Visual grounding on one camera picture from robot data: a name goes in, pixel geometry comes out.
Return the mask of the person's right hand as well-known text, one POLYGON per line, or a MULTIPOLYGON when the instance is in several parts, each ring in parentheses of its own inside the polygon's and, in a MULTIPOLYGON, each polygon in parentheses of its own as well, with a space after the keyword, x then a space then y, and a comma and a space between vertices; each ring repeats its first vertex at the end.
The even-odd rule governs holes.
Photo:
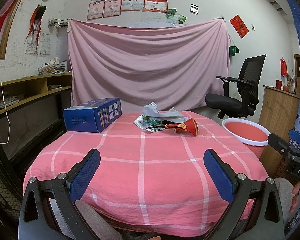
POLYGON ((291 206, 289 209, 289 213, 292 214, 299 203, 299 196, 300 196, 300 181, 298 181, 294 186, 289 183, 289 188, 291 189, 291 194, 293 195, 293 198, 291 200, 291 206))

